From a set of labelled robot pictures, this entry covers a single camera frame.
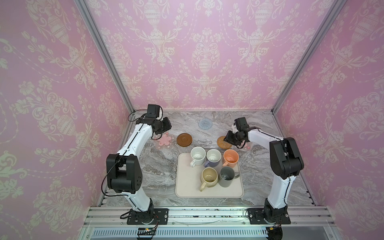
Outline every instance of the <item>damask pattern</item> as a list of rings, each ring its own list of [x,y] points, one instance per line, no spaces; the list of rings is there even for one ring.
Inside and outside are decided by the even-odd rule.
[[[2,3],[0,85],[0,239],[77,239],[127,109],[74,2]]]
[[[278,112],[346,240],[384,227],[383,13],[383,0],[347,1]]]
[[[86,2],[135,108],[270,109],[333,0]]]

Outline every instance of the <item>beige tray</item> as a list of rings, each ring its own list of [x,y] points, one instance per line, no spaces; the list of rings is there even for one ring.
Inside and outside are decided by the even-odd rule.
[[[207,187],[200,192],[200,174],[204,170],[204,165],[190,167],[192,157],[190,153],[179,155],[176,175],[176,195],[178,197],[226,197],[239,198],[244,195],[243,182],[240,177],[233,180],[229,187],[222,187],[216,184],[214,187]],[[214,167],[218,174],[222,163]],[[239,165],[233,168],[235,172],[240,172]]]

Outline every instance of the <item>cup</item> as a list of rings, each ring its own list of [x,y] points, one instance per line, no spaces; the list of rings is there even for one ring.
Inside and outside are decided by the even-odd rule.
[[[218,183],[222,187],[229,187],[229,185],[232,183],[232,180],[238,178],[239,176],[239,172],[235,172],[231,167],[225,166],[220,170]]]
[[[200,192],[203,191],[206,187],[213,187],[218,182],[218,175],[215,169],[207,167],[200,174]]]
[[[224,152],[223,161],[224,161],[223,167],[225,166],[235,167],[237,162],[239,161],[239,154],[235,150],[228,149]]]
[[[204,167],[216,167],[221,160],[221,153],[217,149],[211,149],[207,152],[207,161],[204,163]]]
[[[205,162],[205,150],[202,147],[194,147],[191,151],[192,162],[191,167],[202,165]]]

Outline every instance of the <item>yellow mug handle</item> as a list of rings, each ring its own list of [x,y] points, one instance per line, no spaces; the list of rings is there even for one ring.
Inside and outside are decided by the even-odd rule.
[[[200,192],[202,192],[206,186],[207,186],[207,184],[205,182],[203,182],[201,184],[201,187],[200,187]]]

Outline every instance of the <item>gray marble surface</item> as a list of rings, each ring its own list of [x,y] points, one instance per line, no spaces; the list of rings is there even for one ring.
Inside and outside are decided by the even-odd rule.
[[[216,140],[226,135],[236,118],[246,117],[250,126],[280,135],[270,111],[181,111],[165,112],[164,117],[168,117],[172,124],[172,129],[168,131],[169,136],[174,136],[171,146],[158,149],[159,142],[149,140],[139,158],[143,172],[142,187],[155,206],[264,205],[272,186],[274,173],[270,167],[269,151],[256,144],[252,144],[249,150],[232,147],[240,157],[244,187],[242,198],[180,198],[175,194],[175,184],[179,154],[190,152],[196,146],[201,146],[207,151],[214,148],[224,153],[225,150],[218,147]],[[208,130],[199,128],[198,122],[203,118],[212,120],[212,128]],[[176,142],[177,136],[184,132],[189,133],[193,138],[192,144],[188,147],[180,147]],[[299,176],[292,185],[287,203],[289,205],[311,204],[311,199],[307,196]],[[129,206],[129,203],[124,197],[108,197],[106,206]]]

